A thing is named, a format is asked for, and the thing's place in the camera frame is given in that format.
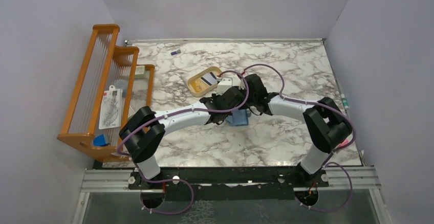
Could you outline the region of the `teal card holder wallet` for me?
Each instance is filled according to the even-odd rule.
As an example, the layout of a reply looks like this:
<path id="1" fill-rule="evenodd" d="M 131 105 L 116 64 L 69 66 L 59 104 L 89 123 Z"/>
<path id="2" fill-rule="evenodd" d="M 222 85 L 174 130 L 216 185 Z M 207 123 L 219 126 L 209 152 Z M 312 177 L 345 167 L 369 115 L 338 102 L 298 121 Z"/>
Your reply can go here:
<path id="1" fill-rule="evenodd" d="M 231 115 L 227 116 L 225 121 L 231 127 L 248 126 L 251 112 L 243 110 L 234 110 Z"/>

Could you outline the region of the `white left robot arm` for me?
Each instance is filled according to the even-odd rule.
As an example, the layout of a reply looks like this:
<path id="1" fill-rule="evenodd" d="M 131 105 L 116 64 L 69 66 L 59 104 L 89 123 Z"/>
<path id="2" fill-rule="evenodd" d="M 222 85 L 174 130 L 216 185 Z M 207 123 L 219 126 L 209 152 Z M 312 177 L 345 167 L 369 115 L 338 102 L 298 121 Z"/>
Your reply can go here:
<path id="1" fill-rule="evenodd" d="M 142 172 L 141 181 L 148 188 L 160 184 L 160 167 L 155 158 L 164 136 L 190 126 L 221 124 L 231 113 L 244 106 L 250 92 L 237 86 L 221 95 L 202 98 L 198 102 L 167 111 L 140 108 L 120 129 L 120 147 L 126 147 L 128 155 Z"/>

